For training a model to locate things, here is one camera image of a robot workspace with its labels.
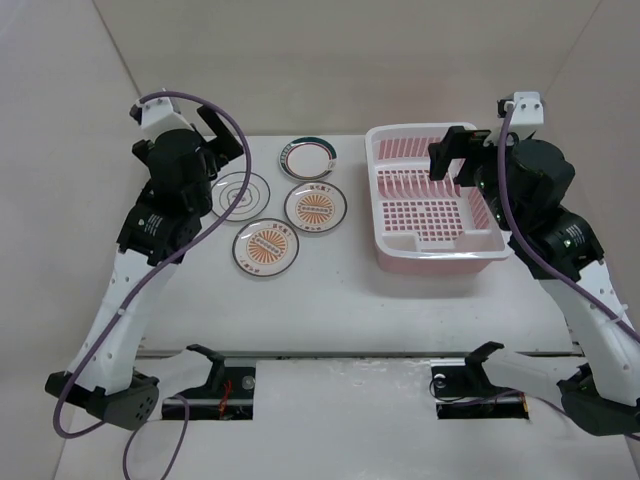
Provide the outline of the plate with cloud outline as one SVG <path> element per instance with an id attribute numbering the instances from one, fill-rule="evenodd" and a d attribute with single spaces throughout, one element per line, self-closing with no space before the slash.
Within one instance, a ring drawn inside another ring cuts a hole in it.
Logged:
<path id="1" fill-rule="evenodd" d="M 222 215 L 239 196 L 245 178 L 244 172 L 233 172 L 221 177 L 211 188 L 213 199 L 212 213 Z M 240 196 L 235 209 L 227 217 L 230 222 L 242 222 L 261 214 L 269 204 L 271 189 L 260 175 L 252 173 L 249 183 Z"/>

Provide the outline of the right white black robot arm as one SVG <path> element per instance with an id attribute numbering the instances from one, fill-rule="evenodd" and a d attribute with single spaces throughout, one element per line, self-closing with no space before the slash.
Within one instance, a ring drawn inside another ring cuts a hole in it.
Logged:
<path id="1" fill-rule="evenodd" d="M 503 131 L 448 129 L 428 148 L 429 176 L 452 161 L 455 184 L 476 187 L 509 246 L 563 313 L 585 356 L 561 365 L 489 341 L 468 354 L 462 381 L 447 399 L 475 406 L 512 391 L 535 396 L 594 436 L 639 436 L 639 334 L 610 282 L 590 224 L 561 202 L 575 176 L 555 145 Z"/>

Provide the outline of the plate with green red rim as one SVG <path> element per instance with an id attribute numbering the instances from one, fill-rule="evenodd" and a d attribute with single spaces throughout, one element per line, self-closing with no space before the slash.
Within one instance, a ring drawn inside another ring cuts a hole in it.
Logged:
<path id="1" fill-rule="evenodd" d="M 290 178 L 307 182 L 328 177 L 334 171 L 337 159 L 337 151 L 330 142 L 307 136 L 288 142 L 278 156 L 278 163 Z"/>

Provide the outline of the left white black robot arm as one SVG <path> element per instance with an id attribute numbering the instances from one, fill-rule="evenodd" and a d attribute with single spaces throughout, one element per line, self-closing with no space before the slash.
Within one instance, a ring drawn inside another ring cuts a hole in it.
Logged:
<path id="1" fill-rule="evenodd" d="M 56 433 L 66 404 L 100 425 L 134 431 L 158 416 L 162 402 L 189 389 L 204 397 L 223 387 L 223 357 L 201 345 L 155 362 L 150 374 L 134 367 L 139 344 L 162 290 L 187 251 L 209 234 L 201 219 L 213 208 L 211 184 L 230 161 L 251 157 L 237 123 L 223 110 L 202 105 L 198 115 L 215 137 L 205 140 L 172 107 L 136 107 L 146 137 L 133 154 L 150 179 L 129 211 L 117 239 L 111 279 L 94 323 L 66 370 L 49 375 L 45 390 L 56 397 Z"/>

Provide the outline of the pink white dish rack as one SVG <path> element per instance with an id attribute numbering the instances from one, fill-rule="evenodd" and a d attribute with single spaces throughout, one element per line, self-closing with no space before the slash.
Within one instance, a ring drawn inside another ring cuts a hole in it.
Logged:
<path id="1" fill-rule="evenodd" d="M 476 274 L 512 253 L 479 190 L 454 183 L 459 160 L 442 180 L 429 178 L 428 147 L 450 126 L 396 124 L 365 134 L 377 261 L 384 271 Z"/>

